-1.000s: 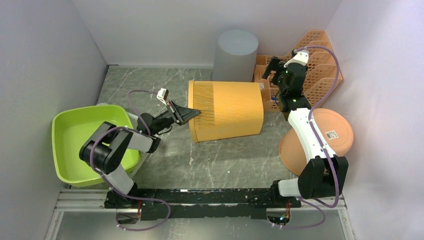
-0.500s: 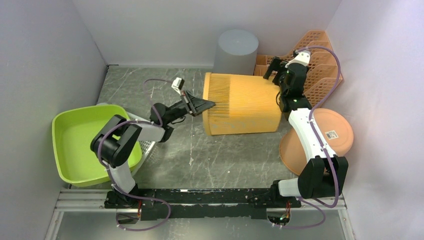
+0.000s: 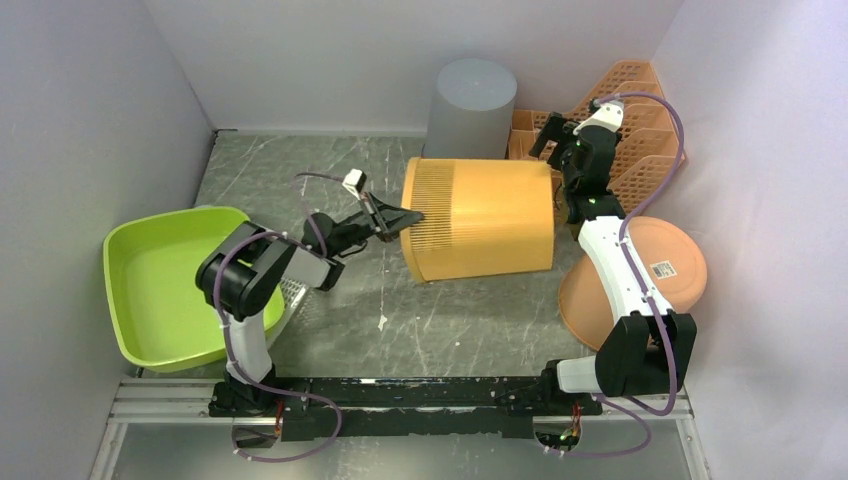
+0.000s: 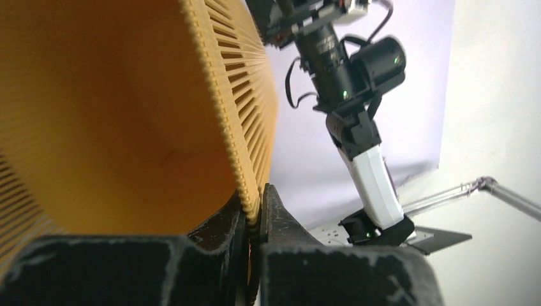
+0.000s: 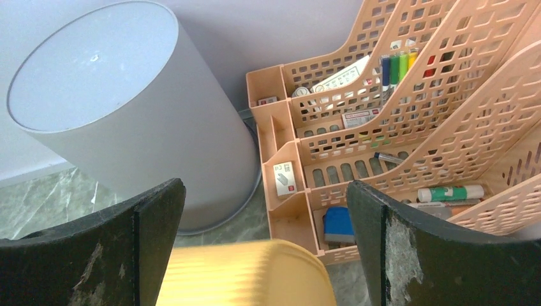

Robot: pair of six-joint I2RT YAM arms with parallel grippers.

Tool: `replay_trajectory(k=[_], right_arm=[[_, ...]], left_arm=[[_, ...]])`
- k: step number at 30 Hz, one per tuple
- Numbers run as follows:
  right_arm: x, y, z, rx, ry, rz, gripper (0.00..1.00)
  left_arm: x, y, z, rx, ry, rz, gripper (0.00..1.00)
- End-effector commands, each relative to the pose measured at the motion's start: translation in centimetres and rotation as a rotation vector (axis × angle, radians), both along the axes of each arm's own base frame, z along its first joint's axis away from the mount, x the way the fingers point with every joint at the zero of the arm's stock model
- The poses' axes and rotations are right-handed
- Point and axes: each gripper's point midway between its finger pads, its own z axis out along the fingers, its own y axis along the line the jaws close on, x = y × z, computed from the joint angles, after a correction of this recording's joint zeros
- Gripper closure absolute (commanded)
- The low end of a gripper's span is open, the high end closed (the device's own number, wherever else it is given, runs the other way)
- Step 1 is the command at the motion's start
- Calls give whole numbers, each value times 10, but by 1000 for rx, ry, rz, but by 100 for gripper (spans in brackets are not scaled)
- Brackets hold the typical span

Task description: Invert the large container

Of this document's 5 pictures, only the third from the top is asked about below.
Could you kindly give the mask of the grey plastic bin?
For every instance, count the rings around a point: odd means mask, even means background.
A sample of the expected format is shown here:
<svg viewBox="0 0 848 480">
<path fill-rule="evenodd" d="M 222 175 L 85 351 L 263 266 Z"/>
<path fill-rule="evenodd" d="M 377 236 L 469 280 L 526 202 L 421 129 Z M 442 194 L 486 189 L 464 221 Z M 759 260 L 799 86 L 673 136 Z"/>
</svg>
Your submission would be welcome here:
<svg viewBox="0 0 848 480">
<path fill-rule="evenodd" d="M 446 64 L 436 79 L 422 156 L 503 159 L 516 96 L 515 75 L 496 62 Z"/>
</svg>

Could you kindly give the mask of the yellow mesh waste bin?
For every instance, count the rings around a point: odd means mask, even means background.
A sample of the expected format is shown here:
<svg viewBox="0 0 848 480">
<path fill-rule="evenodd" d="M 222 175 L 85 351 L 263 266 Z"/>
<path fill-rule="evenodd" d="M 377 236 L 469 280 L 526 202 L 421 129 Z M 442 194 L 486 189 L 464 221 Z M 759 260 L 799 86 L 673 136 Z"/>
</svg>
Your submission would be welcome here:
<svg viewBox="0 0 848 480">
<path fill-rule="evenodd" d="M 419 283 L 553 266 L 552 175 L 541 161 L 413 157 L 401 206 L 423 216 L 400 234 Z"/>
</svg>

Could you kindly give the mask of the orange plastic bucket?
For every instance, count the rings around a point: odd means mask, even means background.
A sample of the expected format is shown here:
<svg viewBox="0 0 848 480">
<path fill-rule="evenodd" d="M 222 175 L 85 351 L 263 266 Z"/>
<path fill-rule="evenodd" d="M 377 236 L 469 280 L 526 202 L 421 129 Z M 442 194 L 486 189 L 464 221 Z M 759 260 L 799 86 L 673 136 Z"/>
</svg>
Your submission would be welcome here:
<svg viewBox="0 0 848 480">
<path fill-rule="evenodd" d="M 629 234 L 654 285 L 677 313 L 687 313 L 706 288 L 708 272 L 697 244 L 677 226 L 639 216 Z M 590 258 L 582 256 L 564 277 L 558 304 L 576 338 L 592 350 L 601 347 L 613 328 L 613 314 Z"/>
</svg>

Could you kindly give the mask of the green plastic basin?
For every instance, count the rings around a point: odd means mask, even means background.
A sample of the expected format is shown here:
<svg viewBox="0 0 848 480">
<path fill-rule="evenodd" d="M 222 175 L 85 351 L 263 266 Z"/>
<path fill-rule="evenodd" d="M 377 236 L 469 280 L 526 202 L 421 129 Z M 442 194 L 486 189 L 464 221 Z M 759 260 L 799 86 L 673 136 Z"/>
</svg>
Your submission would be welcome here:
<svg viewBox="0 0 848 480">
<path fill-rule="evenodd" d="M 219 317 L 195 275 L 247 219 L 233 207 L 194 208 L 134 220 L 107 235 L 103 268 L 110 315 L 130 363 L 171 373 L 224 359 Z"/>
</svg>

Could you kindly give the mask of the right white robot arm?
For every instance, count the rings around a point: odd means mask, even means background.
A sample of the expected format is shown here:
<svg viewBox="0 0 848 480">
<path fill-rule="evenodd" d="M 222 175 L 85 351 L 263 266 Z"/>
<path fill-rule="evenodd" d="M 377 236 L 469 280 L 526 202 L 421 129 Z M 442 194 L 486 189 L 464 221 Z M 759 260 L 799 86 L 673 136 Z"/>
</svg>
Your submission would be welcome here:
<svg viewBox="0 0 848 480">
<path fill-rule="evenodd" d="M 567 221 L 591 260 L 613 317 L 611 332 L 592 357 L 563 360 L 539 391 L 542 406 L 562 414 L 578 393 L 605 397 L 676 395 L 696 336 L 691 315 L 675 312 L 641 263 L 629 219 L 610 190 L 610 172 L 624 110 L 607 105 L 576 122 L 551 113 L 531 147 L 538 157 L 554 146 L 548 165 L 562 175 Z"/>
</svg>

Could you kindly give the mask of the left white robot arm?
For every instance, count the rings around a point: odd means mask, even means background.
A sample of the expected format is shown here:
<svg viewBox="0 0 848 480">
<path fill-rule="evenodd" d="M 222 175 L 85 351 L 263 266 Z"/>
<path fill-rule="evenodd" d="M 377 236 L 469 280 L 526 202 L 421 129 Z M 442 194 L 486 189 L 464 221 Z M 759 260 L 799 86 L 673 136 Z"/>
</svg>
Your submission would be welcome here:
<svg viewBox="0 0 848 480">
<path fill-rule="evenodd" d="M 274 365 L 259 315 L 283 279 L 319 291 L 334 288 L 343 258 L 363 250 L 371 238 L 389 243 L 425 218 L 424 213 L 360 194 L 360 211 L 343 220 L 325 213 L 307 216 L 303 235 L 241 223 L 200 265 L 195 285 L 220 317 L 230 379 L 240 383 L 237 403 L 261 416 L 277 400 Z"/>
</svg>

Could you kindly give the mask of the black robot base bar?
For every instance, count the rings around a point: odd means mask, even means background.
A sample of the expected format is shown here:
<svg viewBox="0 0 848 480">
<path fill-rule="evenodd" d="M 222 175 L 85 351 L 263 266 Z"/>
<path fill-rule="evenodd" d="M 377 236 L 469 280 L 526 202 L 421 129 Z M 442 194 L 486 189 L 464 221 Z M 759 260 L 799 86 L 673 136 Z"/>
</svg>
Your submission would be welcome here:
<svg viewBox="0 0 848 480">
<path fill-rule="evenodd" d="M 537 417 L 601 414 L 588 393 L 565 393 L 537 376 L 276 377 L 273 392 L 230 377 L 214 386 L 212 418 L 267 420 L 281 441 L 340 437 L 499 434 L 531 439 Z"/>
</svg>

